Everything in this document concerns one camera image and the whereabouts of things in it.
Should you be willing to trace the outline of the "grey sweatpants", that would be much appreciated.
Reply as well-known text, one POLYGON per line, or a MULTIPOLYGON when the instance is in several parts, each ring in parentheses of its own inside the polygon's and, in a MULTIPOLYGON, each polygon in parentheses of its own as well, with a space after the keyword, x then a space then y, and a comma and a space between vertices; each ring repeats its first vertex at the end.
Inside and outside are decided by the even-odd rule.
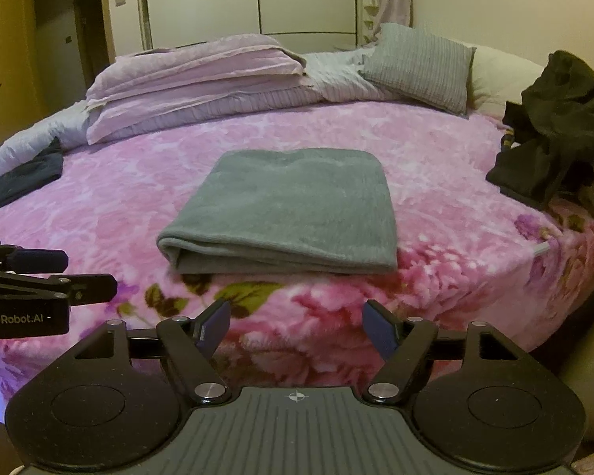
POLYGON ((181 275, 397 268, 384 169, 359 150, 225 153, 156 244, 181 275))

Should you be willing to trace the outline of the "folded dark blue jeans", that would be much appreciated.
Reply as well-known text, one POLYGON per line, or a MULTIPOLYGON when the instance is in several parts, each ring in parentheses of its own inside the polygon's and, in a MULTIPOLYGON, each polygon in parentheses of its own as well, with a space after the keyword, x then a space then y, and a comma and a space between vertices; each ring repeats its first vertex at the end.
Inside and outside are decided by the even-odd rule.
POLYGON ((53 139, 32 160, 0 176, 0 208, 59 180, 63 174, 63 165, 60 139, 53 139))

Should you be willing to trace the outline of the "pink floral fleece blanket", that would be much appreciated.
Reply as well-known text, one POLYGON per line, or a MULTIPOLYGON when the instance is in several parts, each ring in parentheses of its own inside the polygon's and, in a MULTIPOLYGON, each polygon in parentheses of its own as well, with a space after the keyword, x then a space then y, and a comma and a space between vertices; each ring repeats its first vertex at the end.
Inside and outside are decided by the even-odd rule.
POLYGON ((231 385, 365 385, 381 365, 369 299, 537 348, 594 289, 594 218, 504 196, 486 179, 500 139, 482 115, 358 102, 67 153, 59 180, 0 209, 0 241, 62 250, 118 293, 73 308, 62 336, 0 340, 0 419, 108 319, 149 328, 217 298, 232 324, 213 361, 231 385))

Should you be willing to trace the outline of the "white blanket label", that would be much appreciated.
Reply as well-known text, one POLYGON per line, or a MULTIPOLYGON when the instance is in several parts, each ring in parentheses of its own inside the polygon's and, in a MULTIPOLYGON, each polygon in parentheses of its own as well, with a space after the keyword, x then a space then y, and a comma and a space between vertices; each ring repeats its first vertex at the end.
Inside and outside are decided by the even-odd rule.
POLYGON ((550 249, 552 249, 552 245, 550 244, 549 240, 537 243, 532 247, 532 252, 534 257, 539 257, 541 255, 546 254, 550 249))

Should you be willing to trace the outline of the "wooden door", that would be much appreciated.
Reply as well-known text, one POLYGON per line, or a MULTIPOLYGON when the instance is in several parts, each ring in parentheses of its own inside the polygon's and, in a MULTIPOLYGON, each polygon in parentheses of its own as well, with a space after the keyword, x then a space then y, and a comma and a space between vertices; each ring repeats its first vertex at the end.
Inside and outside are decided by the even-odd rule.
POLYGON ((34 0, 0 0, 0 146, 44 113, 34 0))

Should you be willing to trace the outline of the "folded lilac bed sheets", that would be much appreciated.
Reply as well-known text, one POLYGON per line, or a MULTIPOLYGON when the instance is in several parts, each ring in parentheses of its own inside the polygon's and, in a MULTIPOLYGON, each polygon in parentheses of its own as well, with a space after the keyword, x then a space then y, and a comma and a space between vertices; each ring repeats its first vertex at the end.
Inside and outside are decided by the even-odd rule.
POLYGON ((90 145, 116 131, 232 95, 310 88, 306 60, 262 34, 120 56, 86 91, 90 145))

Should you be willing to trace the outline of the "dark clothes pile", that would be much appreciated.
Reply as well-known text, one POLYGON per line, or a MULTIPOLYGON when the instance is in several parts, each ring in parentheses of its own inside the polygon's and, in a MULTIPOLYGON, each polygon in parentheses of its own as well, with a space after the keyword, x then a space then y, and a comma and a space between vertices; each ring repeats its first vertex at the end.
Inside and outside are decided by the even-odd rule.
POLYGON ((502 123, 508 133, 486 180, 537 210, 564 198, 594 217, 594 70, 555 51, 522 100, 505 104, 502 123))

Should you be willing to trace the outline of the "grey checked cushion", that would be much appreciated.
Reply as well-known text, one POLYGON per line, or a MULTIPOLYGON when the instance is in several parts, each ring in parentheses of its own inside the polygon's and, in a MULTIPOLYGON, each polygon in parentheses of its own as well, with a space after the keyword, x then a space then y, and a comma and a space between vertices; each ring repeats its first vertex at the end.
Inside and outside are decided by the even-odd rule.
POLYGON ((400 97, 463 115, 474 55, 471 46, 386 23, 362 76, 400 97))

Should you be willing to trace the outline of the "cream pillow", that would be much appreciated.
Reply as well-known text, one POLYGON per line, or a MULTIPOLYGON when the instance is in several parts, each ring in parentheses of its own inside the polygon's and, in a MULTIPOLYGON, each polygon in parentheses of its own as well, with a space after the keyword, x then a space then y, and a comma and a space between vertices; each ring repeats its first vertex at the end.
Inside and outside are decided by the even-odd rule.
POLYGON ((468 83, 470 109, 501 119, 506 103, 519 103, 522 92, 531 86, 544 68, 505 51, 475 45, 468 83))

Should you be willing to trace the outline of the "white wardrobe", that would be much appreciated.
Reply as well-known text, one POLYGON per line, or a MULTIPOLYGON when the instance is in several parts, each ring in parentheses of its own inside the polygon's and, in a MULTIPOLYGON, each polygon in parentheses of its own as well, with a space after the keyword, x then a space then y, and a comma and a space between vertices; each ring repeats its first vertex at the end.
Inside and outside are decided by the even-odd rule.
POLYGON ((148 44, 177 47, 243 33, 271 36, 296 53, 352 49, 359 0, 139 0, 148 44))

